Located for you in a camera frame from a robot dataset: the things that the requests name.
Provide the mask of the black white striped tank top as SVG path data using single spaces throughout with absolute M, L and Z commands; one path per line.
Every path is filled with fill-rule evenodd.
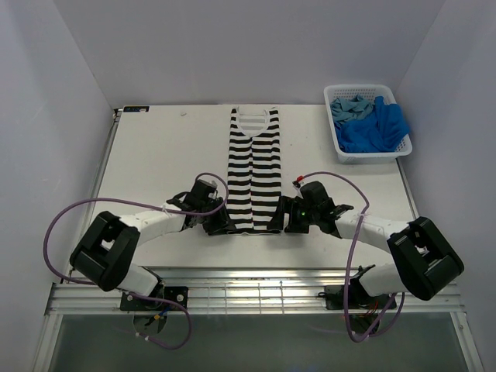
M 231 110 L 226 209 L 238 234 L 275 234 L 268 228 L 282 196 L 279 110 Z

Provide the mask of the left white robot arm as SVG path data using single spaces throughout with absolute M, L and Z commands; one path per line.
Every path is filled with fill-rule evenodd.
M 136 293 L 138 301 L 153 310 L 164 302 L 162 279 L 133 263 L 137 247 L 196 225 L 209 236 L 236 229 L 216 185 L 201 179 L 159 208 L 132 215 L 99 213 L 76 245 L 70 264 L 101 290 Z

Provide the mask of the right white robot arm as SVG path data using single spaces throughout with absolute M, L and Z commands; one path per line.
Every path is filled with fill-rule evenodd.
M 464 271 L 463 261 L 431 219 L 405 222 L 360 214 L 351 205 L 335 204 L 318 181 L 301 186 L 300 192 L 281 198 L 269 229 L 307 234 L 318 226 L 325 234 L 357 239 L 392 257 L 391 264 L 360 267 L 347 286 L 330 292 L 329 300 L 340 308 L 367 308 L 401 292 L 428 301 Z

